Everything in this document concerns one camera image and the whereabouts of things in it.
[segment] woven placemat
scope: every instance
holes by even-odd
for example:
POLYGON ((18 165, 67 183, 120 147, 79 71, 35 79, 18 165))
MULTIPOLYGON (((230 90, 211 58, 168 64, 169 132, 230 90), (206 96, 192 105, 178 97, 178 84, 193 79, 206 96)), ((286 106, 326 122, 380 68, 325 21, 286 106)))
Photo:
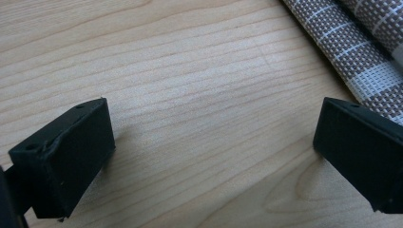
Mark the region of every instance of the woven placemat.
POLYGON ((391 54, 334 0, 284 0, 359 102, 403 125, 403 76, 391 54))
POLYGON ((403 1, 340 1, 403 66, 403 1))

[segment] black plastic block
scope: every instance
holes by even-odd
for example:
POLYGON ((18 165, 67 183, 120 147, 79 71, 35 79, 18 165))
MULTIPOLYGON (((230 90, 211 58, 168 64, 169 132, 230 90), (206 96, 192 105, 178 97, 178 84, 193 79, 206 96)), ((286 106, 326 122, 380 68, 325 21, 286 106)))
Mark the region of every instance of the black plastic block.
POLYGON ((115 149, 106 99, 79 104, 10 151, 39 219, 69 217, 115 149))
POLYGON ((24 217, 14 208, 6 175, 0 167, 0 227, 21 228, 24 224, 24 217))
POLYGON ((314 148, 372 205, 403 213, 403 127, 370 109, 325 98, 314 148))

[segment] black bracket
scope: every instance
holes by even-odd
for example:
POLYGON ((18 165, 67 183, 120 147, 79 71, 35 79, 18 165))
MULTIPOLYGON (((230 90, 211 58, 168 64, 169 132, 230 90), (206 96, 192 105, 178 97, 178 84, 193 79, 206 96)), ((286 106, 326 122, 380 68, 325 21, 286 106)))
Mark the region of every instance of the black bracket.
POLYGON ((325 98, 314 148, 374 211, 403 213, 403 126, 364 106, 325 98))
POLYGON ((105 98, 74 106, 20 142, 9 152, 13 166, 0 170, 0 227, 27 227, 30 207, 39 219, 68 218, 114 150, 105 98))

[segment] screw hole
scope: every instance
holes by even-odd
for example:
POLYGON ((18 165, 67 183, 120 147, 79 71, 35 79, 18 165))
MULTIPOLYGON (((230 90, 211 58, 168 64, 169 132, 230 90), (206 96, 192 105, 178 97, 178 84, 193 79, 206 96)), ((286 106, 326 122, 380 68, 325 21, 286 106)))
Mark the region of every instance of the screw hole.
POLYGON ((29 144, 27 145, 26 149, 27 150, 33 150, 33 149, 37 149, 39 147, 39 144, 29 144))

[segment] wooden table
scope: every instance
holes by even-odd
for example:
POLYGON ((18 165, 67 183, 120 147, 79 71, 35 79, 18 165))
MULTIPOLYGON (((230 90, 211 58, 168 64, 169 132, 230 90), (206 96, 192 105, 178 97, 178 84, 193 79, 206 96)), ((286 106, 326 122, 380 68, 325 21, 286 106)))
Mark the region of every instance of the wooden table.
POLYGON ((401 227, 312 148, 323 97, 352 100, 277 0, 3 0, 0 164, 106 97, 117 150, 64 223, 401 227))

